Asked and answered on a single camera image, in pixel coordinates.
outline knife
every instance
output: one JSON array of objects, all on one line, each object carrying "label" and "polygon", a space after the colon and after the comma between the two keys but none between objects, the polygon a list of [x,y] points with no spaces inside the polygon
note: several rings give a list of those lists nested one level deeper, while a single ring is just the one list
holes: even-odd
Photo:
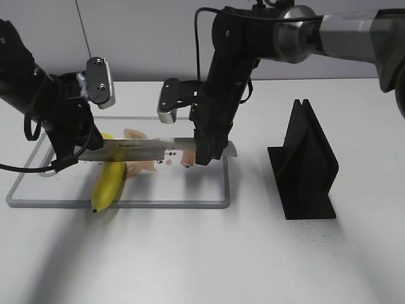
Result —
[{"label": "knife", "polygon": [[[103,139],[104,145],[95,151],[86,150],[79,160],[88,162],[141,162],[164,160],[165,151],[196,151],[196,143],[191,137],[156,139]],[[232,141],[223,150],[224,156],[236,157],[237,152]]]}]

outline white table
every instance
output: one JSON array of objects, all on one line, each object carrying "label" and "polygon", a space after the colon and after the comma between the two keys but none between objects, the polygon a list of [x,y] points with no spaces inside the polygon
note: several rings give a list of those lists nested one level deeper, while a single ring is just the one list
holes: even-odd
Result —
[{"label": "white table", "polygon": [[[161,83],[116,83],[96,115],[155,115]],[[267,146],[282,145],[295,98],[309,98],[340,164],[337,220],[286,221]],[[1,162],[34,144],[0,103]],[[225,210],[0,206],[0,303],[403,303],[405,120],[375,79],[254,83],[230,134]],[[16,174],[0,172],[5,198]]]}]

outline banana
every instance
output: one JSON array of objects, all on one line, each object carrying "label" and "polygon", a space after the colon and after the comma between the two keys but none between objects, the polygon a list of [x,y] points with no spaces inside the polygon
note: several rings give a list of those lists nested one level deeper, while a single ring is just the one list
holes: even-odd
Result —
[{"label": "banana", "polygon": [[[102,133],[103,138],[112,139],[113,137]],[[103,171],[94,189],[91,205],[93,212],[100,212],[106,209],[114,201],[115,196],[121,186],[125,171],[125,162],[111,161],[105,162]]]}]

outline black stand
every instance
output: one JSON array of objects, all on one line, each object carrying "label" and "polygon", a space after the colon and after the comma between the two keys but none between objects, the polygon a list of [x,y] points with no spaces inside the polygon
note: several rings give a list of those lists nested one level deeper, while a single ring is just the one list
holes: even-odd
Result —
[{"label": "black stand", "polygon": [[287,220],[336,218],[328,193],[339,164],[307,99],[294,101],[284,144],[268,154]]}]

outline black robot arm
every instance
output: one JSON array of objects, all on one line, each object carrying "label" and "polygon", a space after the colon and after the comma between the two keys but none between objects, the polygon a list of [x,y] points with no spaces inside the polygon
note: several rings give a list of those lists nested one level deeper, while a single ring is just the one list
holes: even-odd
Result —
[{"label": "black robot arm", "polygon": [[[242,95],[259,60],[299,63],[311,54],[320,54],[373,63],[382,91],[395,89],[399,108],[405,113],[404,9],[317,16],[311,8],[294,6],[288,0],[278,1],[271,8],[200,11],[217,13],[212,29],[215,53],[208,77],[189,101],[189,118],[195,125],[196,163],[200,165],[221,157]],[[158,107],[162,122],[174,122],[176,95],[182,94],[181,90],[173,91],[168,86],[175,81],[167,80],[162,88]]]},{"label": "black robot arm", "polygon": [[[91,58],[80,73],[48,75],[35,63],[14,26],[4,20],[0,20],[0,98],[24,114],[26,138],[35,141],[41,128],[45,129],[56,154],[56,160],[46,168],[0,164],[2,169],[17,172],[59,171],[77,163],[86,149],[101,148],[103,138],[94,125],[88,101],[100,108],[114,103],[104,58]],[[33,132],[31,121],[37,123]]]}]

